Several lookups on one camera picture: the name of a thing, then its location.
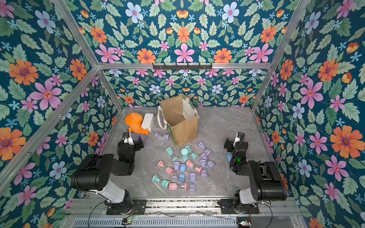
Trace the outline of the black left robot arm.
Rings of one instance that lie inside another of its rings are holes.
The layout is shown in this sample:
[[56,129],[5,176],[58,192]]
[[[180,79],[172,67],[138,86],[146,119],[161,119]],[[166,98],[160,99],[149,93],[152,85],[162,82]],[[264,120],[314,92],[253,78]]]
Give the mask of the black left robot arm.
[[127,190],[118,187],[110,176],[130,176],[135,169],[136,152],[144,148],[141,134],[124,132],[117,144],[118,159],[113,154],[87,155],[71,178],[73,189],[91,192],[105,200],[110,208],[132,209]]

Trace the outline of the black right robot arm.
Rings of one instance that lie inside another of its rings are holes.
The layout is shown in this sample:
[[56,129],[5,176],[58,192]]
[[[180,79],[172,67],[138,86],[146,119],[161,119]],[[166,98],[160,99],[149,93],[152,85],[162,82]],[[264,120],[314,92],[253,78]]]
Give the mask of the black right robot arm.
[[230,170],[249,178],[249,187],[236,191],[233,208],[237,213],[250,212],[259,202],[285,201],[288,193],[275,162],[247,159],[249,143],[245,133],[238,132],[233,141],[228,138],[224,147],[231,158]]

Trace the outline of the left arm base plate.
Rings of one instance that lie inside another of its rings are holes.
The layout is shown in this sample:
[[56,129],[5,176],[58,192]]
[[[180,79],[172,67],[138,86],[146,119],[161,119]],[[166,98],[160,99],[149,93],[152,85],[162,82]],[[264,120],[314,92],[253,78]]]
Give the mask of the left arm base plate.
[[121,203],[106,203],[107,215],[144,215],[147,200],[125,199]]

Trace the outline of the large teal hourglass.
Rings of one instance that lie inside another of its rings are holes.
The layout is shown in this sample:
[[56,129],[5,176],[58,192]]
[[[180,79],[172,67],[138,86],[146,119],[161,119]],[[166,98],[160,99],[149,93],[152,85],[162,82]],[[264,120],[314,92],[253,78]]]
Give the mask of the large teal hourglass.
[[186,148],[181,150],[181,154],[182,154],[182,160],[184,162],[189,160],[189,158],[188,158],[189,151]]

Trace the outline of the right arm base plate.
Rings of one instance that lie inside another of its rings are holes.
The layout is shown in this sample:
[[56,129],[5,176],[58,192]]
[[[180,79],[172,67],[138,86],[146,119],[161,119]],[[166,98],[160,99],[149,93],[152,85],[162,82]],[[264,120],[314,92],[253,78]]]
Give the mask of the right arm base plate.
[[218,201],[222,214],[259,214],[257,204],[241,204],[236,199],[221,199]]

